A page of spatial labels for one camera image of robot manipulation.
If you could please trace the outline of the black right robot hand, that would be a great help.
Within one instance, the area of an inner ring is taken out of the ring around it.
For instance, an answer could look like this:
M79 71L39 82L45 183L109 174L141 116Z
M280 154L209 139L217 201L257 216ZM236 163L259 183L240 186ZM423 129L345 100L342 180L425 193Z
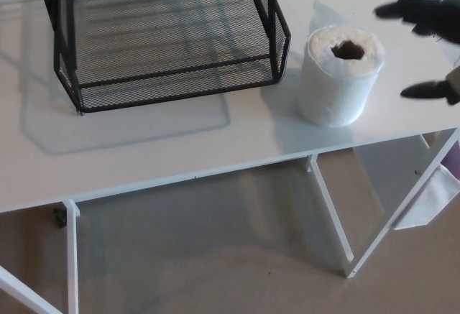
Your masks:
M374 8L378 19L399 19L413 25L412 33L420 37L440 37L459 44L459 0L395 0ZM412 84L400 92L414 100L444 99L448 105L459 103L459 68L443 80Z

